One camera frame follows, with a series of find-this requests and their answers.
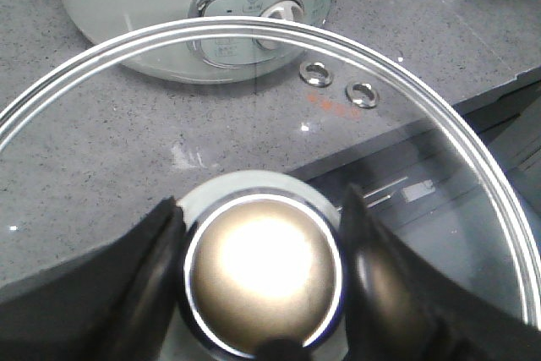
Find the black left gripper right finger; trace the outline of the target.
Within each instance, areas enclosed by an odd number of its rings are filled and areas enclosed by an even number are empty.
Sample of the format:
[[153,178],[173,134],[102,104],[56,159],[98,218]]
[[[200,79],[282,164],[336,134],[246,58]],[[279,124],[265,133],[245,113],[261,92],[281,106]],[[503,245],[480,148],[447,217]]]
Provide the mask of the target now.
[[347,186],[339,226],[351,360],[538,360],[540,332],[437,271]]

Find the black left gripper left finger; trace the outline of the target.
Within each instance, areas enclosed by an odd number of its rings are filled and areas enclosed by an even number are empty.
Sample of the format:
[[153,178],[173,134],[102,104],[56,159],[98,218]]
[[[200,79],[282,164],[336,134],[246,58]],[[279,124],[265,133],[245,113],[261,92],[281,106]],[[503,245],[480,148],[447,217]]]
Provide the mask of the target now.
[[155,360],[175,302],[183,211],[162,200],[119,239],[1,289],[3,360]]

